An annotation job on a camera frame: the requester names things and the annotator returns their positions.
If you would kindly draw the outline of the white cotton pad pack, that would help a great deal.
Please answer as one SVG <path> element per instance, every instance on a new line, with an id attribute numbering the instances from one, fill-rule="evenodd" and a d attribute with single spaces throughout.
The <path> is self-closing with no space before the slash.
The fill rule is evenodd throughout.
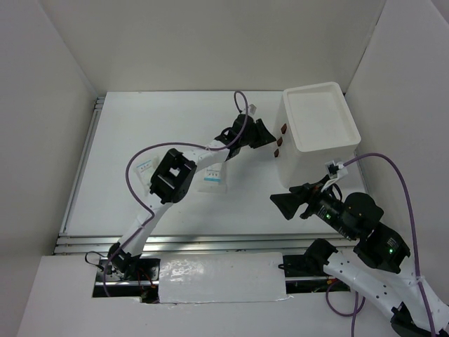
<path id="1" fill-rule="evenodd" d="M 157 166 L 159 165 L 159 157 L 154 156 L 138 163 L 134 172 L 142 185 L 144 195 L 149 194 L 151 177 L 153 176 Z"/>
<path id="2" fill-rule="evenodd" d="M 198 191 L 225 194 L 227 192 L 227 167 L 225 163 L 213 164 L 203 170 Z"/>

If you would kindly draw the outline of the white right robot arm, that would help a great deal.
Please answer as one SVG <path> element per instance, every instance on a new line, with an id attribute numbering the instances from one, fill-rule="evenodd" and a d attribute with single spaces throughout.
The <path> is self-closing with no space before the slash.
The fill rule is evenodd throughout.
<path id="1" fill-rule="evenodd" d="M 328 191 L 329 177 L 271 195 L 283 216 L 292 219 L 301 205 L 306 220 L 316 216 L 345 239 L 355 241 L 355 255 L 383 278 L 352 264 L 326 239 L 313 241 L 301 256 L 286 256 L 279 268 L 333 276 L 376 306 L 400 336 L 447 336 L 448 305 L 418 276 L 411 251 L 398 232 L 384 225 L 384 211 L 366 193 L 353 192 L 345 200 Z"/>

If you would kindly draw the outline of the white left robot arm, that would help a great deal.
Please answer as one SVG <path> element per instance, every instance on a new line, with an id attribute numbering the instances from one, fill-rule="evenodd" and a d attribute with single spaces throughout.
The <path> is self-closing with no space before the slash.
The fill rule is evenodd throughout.
<path id="1" fill-rule="evenodd" d="M 146 147 L 131 157 L 126 167 L 126 184 L 137 203 L 145 210 L 131 225 L 127 233 L 108 251 L 108 263 L 120 279 L 133 278 L 139 267 L 139 259 L 147 238 L 163 214 L 180 202 L 188 193 L 194 175 L 235 157 L 241 148 L 259 148 L 276 141 L 261 119 L 254 120 L 240 114 L 234 123 L 207 145 L 168 142 Z M 158 147 L 171 146 L 149 181 L 149 194 L 145 200 L 134 192 L 129 178 L 131 164 L 141 154 Z"/>

